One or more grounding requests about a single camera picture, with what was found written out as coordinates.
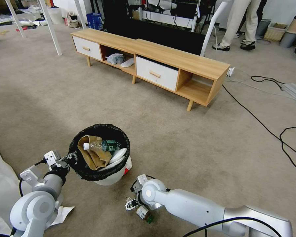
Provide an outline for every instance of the white bottle cap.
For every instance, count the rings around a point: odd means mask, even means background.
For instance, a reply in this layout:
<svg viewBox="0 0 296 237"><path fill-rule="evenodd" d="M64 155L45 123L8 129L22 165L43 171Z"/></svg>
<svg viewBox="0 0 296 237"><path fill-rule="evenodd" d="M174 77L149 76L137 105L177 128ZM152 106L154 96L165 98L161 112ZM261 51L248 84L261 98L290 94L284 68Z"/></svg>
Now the white bottle cap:
<svg viewBox="0 0 296 237"><path fill-rule="evenodd" d="M89 150L89 143L83 143L83 150Z"/></svg>

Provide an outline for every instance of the blue box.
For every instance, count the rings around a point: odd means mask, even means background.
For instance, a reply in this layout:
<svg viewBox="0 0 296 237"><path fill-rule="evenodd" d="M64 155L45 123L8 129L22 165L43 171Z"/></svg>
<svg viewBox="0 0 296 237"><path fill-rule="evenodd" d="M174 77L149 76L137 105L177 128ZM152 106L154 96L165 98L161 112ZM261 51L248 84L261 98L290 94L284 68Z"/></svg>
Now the blue box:
<svg viewBox="0 0 296 237"><path fill-rule="evenodd" d="M89 28L96 30L103 30L100 13L88 13L86 19L88 20Z"/></svg>

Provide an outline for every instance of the black trash bag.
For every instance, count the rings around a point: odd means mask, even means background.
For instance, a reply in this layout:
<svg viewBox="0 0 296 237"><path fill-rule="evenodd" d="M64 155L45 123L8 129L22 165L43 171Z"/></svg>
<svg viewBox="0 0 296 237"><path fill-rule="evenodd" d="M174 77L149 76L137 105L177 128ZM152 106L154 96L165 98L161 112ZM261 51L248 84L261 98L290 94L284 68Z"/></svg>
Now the black trash bag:
<svg viewBox="0 0 296 237"><path fill-rule="evenodd" d="M80 138L85 135L98 136L104 140L116 140L121 144L121 148L127 148L124 160L118 165L104 171L94 171L90 169L78 149L78 142ZM75 151L78 157L78 161L77 163L70 164L70 166L81 177L81 179L85 179L88 181L98 181L120 171L125 166L130 153L130 143L128 137L120 128L115 127L112 124L95 124L82 130L74 137L74 139L70 143L68 154Z"/></svg>

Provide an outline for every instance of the person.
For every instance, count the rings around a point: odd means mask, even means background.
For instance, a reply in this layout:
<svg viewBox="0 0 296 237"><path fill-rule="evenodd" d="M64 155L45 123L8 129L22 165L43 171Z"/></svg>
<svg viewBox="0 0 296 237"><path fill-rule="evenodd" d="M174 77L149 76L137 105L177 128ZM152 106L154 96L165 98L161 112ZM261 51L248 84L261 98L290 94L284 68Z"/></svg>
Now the person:
<svg viewBox="0 0 296 237"><path fill-rule="evenodd" d="M265 5L266 5L266 2L267 2L267 0L261 0L260 5L259 5L259 8L257 9L258 26L259 26L260 21L262 20L262 17L263 17L263 9L264 9L264 7L265 7ZM246 16L247 16L247 11L245 12L245 14L244 14L244 16L243 16L243 18L242 18L242 20L241 20L241 23L240 23L240 26L239 26L239 28L238 28L238 31L237 31L237 33L236 33L236 35L235 35L235 38L236 38L236 39L240 37L240 34L241 34L241 28L242 28L243 24L244 24L245 21L246 21Z"/></svg>
<svg viewBox="0 0 296 237"><path fill-rule="evenodd" d="M223 40L219 44L213 45L213 49L229 51L232 40L234 39L238 28L240 26L241 20L247 10L246 15L246 31L245 31L245 41L241 44L240 48L243 50L253 50L255 49L255 35L258 26L258 16L257 9L259 8L261 0L234 0L233 6L231 8L228 21L227 30L223 37Z"/></svg>

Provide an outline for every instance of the white drawer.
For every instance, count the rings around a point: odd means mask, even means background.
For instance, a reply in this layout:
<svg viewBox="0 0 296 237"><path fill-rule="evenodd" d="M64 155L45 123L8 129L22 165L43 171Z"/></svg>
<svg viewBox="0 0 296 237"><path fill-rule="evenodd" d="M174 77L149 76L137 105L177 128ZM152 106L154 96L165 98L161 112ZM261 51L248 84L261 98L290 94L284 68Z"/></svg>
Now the white drawer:
<svg viewBox="0 0 296 237"><path fill-rule="evenodd" d="M136 73L138 76L175 91L178 78L177 70L136 57Z"/></svg>
<svg viewBox="0 0 296 237"><path fill-rule="evenodd" d="M73 36L76 49L79 53L83 53L92 58L101 60L100 46L97 43Z"/></svg>

